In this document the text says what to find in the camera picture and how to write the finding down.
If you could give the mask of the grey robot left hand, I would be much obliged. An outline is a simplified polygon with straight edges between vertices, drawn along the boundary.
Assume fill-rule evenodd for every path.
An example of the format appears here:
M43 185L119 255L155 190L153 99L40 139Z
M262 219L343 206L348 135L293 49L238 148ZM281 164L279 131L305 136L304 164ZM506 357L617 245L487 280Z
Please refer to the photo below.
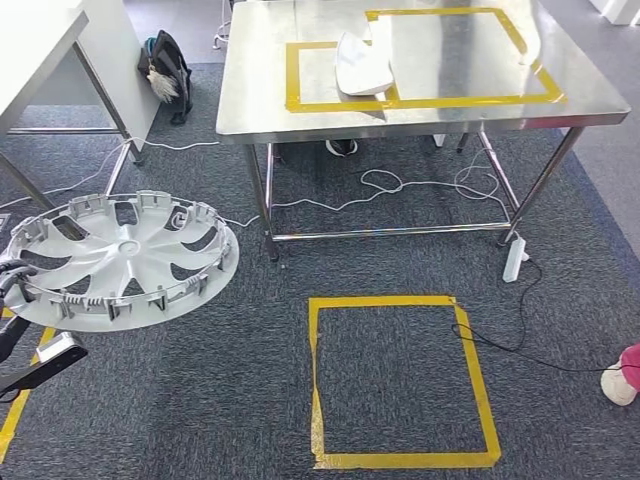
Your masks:
M1 311L5 307L6 295L14 285L23 286L28 276L36 274L35 267L23 260L1 262ZM1 362L9 358L14 347L29 327L28 320L15 315L1 329Z

